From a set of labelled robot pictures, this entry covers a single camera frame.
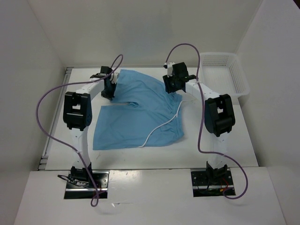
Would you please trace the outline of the light blue shorts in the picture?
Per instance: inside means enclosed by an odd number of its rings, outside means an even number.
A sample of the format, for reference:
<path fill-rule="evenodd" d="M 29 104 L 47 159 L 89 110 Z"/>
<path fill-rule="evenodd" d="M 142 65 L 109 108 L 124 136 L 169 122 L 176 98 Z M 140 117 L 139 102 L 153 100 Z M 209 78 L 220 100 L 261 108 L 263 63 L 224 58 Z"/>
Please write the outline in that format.
<path fill-rule="evenodd" d="M 184 136 L 182 95 L 154 77 L 122 69 L 111 103 L 100 109 L 93 150 L 162 147 Z"/>

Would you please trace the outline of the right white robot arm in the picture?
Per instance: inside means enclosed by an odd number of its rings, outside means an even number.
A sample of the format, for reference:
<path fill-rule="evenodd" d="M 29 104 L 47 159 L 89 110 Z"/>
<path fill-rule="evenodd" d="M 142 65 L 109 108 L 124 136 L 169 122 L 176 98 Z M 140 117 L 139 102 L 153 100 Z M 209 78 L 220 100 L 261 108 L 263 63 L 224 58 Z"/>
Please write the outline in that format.
<path fill-rule="evenodd" d="M 188 73 L 184 62 L 164 64 L 167 74 L 163 76 L 165 90 L 174 93 L 182 90 L 198 99 L 203 106 L 200 133 L 203 128 L 211 134 L 212 150 L 205 169 L 208 184 L 217 184 L 227 173 L 227 164 L 223 158 L 227 153 L 229 133 L 235 125 L 232 99 L 228 94 L 218 94 L 197 80 L 196 75 Z"/>

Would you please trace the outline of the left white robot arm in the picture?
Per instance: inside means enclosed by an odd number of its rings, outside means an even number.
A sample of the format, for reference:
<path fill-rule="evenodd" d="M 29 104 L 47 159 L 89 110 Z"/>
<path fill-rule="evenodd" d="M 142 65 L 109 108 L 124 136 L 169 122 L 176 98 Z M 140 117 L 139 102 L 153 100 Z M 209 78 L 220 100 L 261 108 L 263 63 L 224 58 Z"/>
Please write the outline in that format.
<path fill-rule="evenodd" d="M 108 100 L 114 98 L 118 73 L 111 67 L 102 66 L 100 72 L 90 77 L 89 83 L 75 92 L 68 91 L 64 96 L 63 121 L 70 130 L 72 146 L 76 149 L 68 180 L 75 185 L 93 185 L 91 160 L 88 153 L 88 129 L 92 122 L 92 100 L 98 94 Z"/>

